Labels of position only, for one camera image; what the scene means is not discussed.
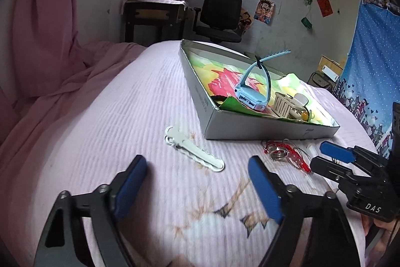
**metal bolt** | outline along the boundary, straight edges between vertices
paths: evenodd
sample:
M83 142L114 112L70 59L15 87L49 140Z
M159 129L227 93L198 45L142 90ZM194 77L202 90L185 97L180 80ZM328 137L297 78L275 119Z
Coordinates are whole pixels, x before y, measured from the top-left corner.
M62 191L61 195L60 195L60 199L64 199L64 198L68 197L69 194L70 193L66 190Z
M298 191L299 189L294 185L294 184L288 184L287 186L286 186L286 191L287 192L296 192L296 191Z
M109 185L108 184L102 184L99 187L99 192L106 192L109 189Z
M326 197L328 197L329 199L335 199L336 198L336 194L332 191L327 191L325 194Z

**blue tapestry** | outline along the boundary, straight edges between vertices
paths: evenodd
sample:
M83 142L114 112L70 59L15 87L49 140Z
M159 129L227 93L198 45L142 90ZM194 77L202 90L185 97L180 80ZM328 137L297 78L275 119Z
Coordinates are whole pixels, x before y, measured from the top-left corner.
M387 158L392 103L400 102L400 16L360 2L353 44L333 94Z

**blue rubber pad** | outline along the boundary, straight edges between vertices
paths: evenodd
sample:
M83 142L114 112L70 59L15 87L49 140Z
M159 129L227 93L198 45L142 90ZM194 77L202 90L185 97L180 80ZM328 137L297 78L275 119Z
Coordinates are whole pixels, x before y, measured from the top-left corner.
M328 155L344 163L352 163L356 160L353 152L339 145L324 141L319 147L322 154Z
M144 157L141 157L115 198L115 219L118 220L128 214L146 176L146 170L147 162Z
M253 183L268 216L273 218L276 223L280 224L283 219L283 214L281 212L281 198L273 189L270 181L254 157L249 159L248 171L251 182Z

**mattress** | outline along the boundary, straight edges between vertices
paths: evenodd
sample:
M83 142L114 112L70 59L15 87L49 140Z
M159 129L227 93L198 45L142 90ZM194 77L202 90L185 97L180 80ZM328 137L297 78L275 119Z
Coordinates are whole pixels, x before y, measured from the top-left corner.
M2 169L5 204L0 237L21 267L33 265L42 228L59 192L91 192L125 170L136 154L147 159L149 173L119 229L138 256L138 266L258 266L277 225L266 215L249 180L247 162L252 155L259 155L284 183L303 192L324 194L335 189L334 182L321 176L272 162L258 141L205 140L178 53L178 41L150 46L87 109L56 120L20 163ZM305 86L341 125L331 141L375 152L359 122L333 95ZM223 159L225 170L214 173L166 145L167 126L178 127L198 147ZM322 141L295 143L315 156ZM346 212L364 266L361 218ZM306 220L293 267L301 263L309 226ZM88 221L85 228L95 265L103 266Z

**cardboard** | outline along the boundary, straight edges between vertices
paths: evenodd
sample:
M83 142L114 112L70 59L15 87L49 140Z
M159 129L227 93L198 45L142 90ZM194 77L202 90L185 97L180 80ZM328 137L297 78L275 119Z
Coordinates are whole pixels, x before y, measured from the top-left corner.
M230 52L206 44L182 40L179 58L185 74L187 86L193 100L201 131L206 139L214 140L282 140L331 138L339 125L333 120L333 126L323 126L305 122L292 122L286 119L259 117L245 113L224 111L217 107L207 94L199 77L189 62L188 53L194 52L207 56L211 60L247 69L253 60L236 52ZM280 76L270 72L272 79Z

